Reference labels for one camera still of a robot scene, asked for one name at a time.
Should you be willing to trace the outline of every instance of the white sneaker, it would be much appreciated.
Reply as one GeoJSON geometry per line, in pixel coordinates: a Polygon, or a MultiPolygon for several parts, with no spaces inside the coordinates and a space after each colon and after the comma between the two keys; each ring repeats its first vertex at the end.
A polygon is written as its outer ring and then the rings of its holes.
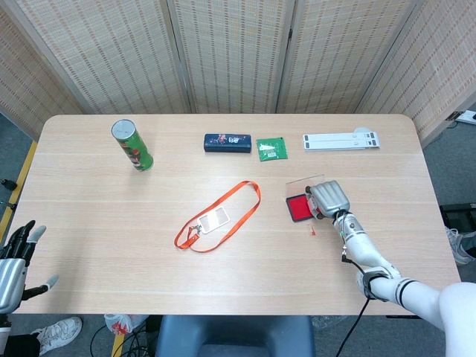
{"type": "Polygon", "coordinates": [[[79,335],[83,322],[80,318],[66,318],[54,325],[43,329],[36,329],[32,334],[38,333],[36,339],[40,343],[39,355],[43,356],[48,351],[63,347],[73,341],[79,335]]]}
{"type": "Polygon", "coordinates": [[[463,266],[468,264],[476,258],[469,255],[462,247],[461,247],[461,240],[465,237],[462,234],[458,233],[458,230],[455,228],[449,229],[446,228],[446,236],[448,236],[449,244],[451,246],[451,250],[453,251],[453,257],[456,261],[456,264],[459,266],[463,266]]]}

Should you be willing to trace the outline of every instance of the lanyard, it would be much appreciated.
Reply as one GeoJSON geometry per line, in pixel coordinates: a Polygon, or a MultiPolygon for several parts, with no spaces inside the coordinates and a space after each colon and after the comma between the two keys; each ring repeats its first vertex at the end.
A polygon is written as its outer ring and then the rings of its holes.
{"type": "Polygon", "coordinates": [[[219,199],[217,199],[214,203],[212,203],[210,206],[208,206],[207,208],[205,208],[202,212],[196,214],[194,217],[192,217],[191,219],[188,220],[187,223],[184,224],[184,226],[181,228],[181,230],[179,231],[179,233],[177,234],[175,240],[174,240],[174,244],[176,245],[177,248],[179,249],[187,249],[187,248],[190,248],[191,250],[193,251],[196,251],[198,253],[208,253],[209,251],[212,251],[212,250],[215,250],[217,249],[225,240],[227,240],[228,238],[230,238],[231,236],[233,236],[238,230],[239,228],[248,220],[248,218],[251,217],[251,215],[255,212],[255,210],[258,208],[258,206],[260,205],[260,202],[261,202],[261,190],[260,190],[260,186],[254,182],[254,181],[241,181],[239,184],[237,184],[235,187],[233,187],[231,190],[229,190],[226,194],[224,194],[223,196],[221,196],[219,199]],[[247,184],[250,184],[251,186],[253,186],[254,188],[254,191],[256,192],[256,195],[258,196],[258,202],[256,202],[256,204],[248,211],[245,213],[245,215],[243,217],[241,217],[239,219],[239,221],[232,227],[232,229],[230,229],[228,231],[228,233],[226,233],[226,235],[224,235],[224,237],[218,242],[217,245],[215,245],[214,247],[212,248],[209,248],[209,249],[206,249],[204,251],[198,251],[196,249],[193,249],[192,248],[192,244],[194,242],[197,241],[198,238],[200,238],[199,236],[199,227],[198,226],[189,226],[188,227],[188,234],[187,234],[187,240],[185,242],[183,242],[182,244],[179,244],[179,238],[181,236],[182,233],[184,233],[184,230],[185,228],[192,222],[194,221],[195,219],[199,218],[200,216],[202,216],[203,214],[207,213],[209,210],[213,210],[216,206],[218,206],[220,203],[224,202],[226,199],[228,199],[231,195],[233,195],[235,192],[237,192],[241,187],[243,186],[246,186],[247,184]]]}

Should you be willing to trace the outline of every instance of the yellow floor marking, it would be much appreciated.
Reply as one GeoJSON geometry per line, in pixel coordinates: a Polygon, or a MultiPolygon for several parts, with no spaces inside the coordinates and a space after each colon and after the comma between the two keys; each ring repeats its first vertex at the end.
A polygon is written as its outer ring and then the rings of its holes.
{"type": "MultiPolygon", "coordinates": [[[[23,161],[23,166],[22,170],[20,171],[20,174],[18,175],[18,179],[16,180],[16,189],[12,191],[12,194],[10,196],[10,199],[8,200],[9,203],[17,203],[18,202],[18,197],[20,196],[20,193],[22,192],[23,184],[25,183],[25,179],[27,178],[28,170],[30,169],[31,162],[33,160],[33,155],[35,154],[36,150],[36,142],[34,141],[31,143],[30,149],[28,150],[27,157],[25,158],[25,161],[23,161]]],[[[10,218],[12,216],[12,210],[8,207],[5,208],[5,212],[3,213],[3,217],[1,218],[0,221],[0,242],[1,238],[4,236],[5,231],[7,230],[8,222],[10,221],[10,218]]]]}
{"type": "Polygon", "coordinates": [[[116,335],[114,345],[112,346],[111,357],[119,357],[122,355],[122,344],[126,335],[116,335]]]}

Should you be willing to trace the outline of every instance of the red ink pad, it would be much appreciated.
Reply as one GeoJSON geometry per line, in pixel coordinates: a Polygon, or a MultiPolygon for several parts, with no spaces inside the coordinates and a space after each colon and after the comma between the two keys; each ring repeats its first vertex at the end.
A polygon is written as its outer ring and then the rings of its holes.
{"type": "Polygon", "coordinates": [[[293,222],[305,221],[306,219],[313,218],[309,206],[307,205],[305,193],[287,198],[286,203],[293,222]]]}

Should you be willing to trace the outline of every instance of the pringles can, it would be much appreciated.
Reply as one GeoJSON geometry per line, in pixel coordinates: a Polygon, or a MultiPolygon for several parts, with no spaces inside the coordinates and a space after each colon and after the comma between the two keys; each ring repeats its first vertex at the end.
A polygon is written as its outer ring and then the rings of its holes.
{"type": "Polygon", "coordinates": [[[152,167],[154,159],[147,152],[147,147],[132,121],[128,119],[116,121],[111,133],[137,170],[145,171],[152,167]]]}

